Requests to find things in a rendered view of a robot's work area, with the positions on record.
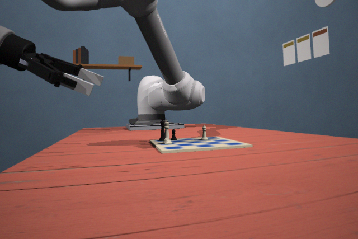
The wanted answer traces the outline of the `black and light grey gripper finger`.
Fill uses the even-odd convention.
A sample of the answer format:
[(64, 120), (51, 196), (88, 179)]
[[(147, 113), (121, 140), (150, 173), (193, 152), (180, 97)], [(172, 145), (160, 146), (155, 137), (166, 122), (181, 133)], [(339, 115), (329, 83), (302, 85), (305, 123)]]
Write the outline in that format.
[(80, 64), (75, 65), (73, 63), (66, 62), (64, 60), (54, 58), (54, 57), (48, 56), (47, 54), (43, 54), (43, 53), (41, 53), (41, 55), (43, 55), (44, 58), (52, 60), (54, 62), (53, 67), (55, 67), (56, 69), (59, 69), (63, 73), (75, 75), (81, 79), (84, 79), (88, 82), (94, 83), (98, 86), (100, 86), (103, 81), (103, 78), (104, 78), (103, 76), (93, 73), (91, 71), (88, 71), (84, 68), (81, 68), (82, 65), (80, 65)]
[(70, 74), (61, 72), (49, 64), (49, 61), (39, 53), (36, 53), (36, 57), (42, 60), (42, 63), (39, 63), (25, 55), (21, 55), (18, 66), (27, 69), (38, 77), (46, 80), (51, 84), (54, 84), (55, 87), (62, 85), (64, 87), (70, 88), (71, 90), (90, 96), (94, 84), (71, 76)]

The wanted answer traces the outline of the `white bishop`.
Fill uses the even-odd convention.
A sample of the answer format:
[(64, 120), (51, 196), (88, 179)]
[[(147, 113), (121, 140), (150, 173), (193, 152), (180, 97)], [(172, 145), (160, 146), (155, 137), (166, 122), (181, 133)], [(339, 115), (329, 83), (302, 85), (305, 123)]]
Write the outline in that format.
[(202, 138), (201, 140), (208, 140), (208, 138), (206, 137), (206, 126), (204, 125), (202, 128), (203, 134), (202, 134)]

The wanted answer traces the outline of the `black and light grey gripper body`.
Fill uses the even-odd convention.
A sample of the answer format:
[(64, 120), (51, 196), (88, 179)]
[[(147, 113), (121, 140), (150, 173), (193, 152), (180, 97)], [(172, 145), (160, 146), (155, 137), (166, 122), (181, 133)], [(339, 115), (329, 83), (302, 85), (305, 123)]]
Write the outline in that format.
[(32, 58), (42, 63), (42, 60), (36, 57), (36, 46), (33, 42), (21, 38), (17, 35), (8, 35), (0, 46), (0, 63), (18, 71), (25, 71), (18, 66), (21, 55)]

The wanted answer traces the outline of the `white chess king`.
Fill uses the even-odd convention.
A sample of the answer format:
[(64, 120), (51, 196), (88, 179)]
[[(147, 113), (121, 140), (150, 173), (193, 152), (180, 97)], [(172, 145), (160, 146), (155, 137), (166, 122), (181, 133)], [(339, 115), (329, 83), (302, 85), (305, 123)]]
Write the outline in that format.
[(168, 130), (169, 122), (167, 122), (167, 120), (166, 120), (166, 122), (164, 122), (164, 128), (165, 128), (165, 137), (164, 137), (164, 141), (162, 144), (172, 144), (172, 142), (169, 139), (169, 130)]

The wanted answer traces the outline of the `blue and cream checkered chessboard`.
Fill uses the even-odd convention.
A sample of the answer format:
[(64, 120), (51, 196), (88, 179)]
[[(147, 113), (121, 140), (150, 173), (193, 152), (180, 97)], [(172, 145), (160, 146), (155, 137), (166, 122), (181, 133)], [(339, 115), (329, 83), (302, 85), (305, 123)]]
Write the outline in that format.
[(171, 140), (172, 144), (162, 144), (163, 141), (150, 140), (151, 144), (161, 153), (178, 153), (178, 152), (194, 152), (194, 151), (210, 151), (219, 149), (248, 148), (253, 147), (252, 144), (239, 142), (236, 140), (226, 139), (222, 137), (207, 137), (208, 140), (198, 138), (177, 138)]

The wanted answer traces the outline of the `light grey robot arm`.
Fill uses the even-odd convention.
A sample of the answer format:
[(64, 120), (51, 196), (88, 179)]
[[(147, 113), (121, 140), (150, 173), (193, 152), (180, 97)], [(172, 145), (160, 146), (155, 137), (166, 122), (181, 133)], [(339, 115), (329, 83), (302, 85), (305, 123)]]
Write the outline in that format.
[[(161, 124), (167, 110), (191, 110), (205, 101), (205, 88), (182, 71), (157, 11), (157, 0), (42, 0), (60, 11), (90, 11), (121, 6), (135, 18), (164, 78), (146, 76), (138, 88), (135, 125)], [(135, 123), (137, 122), (137, 123)]]

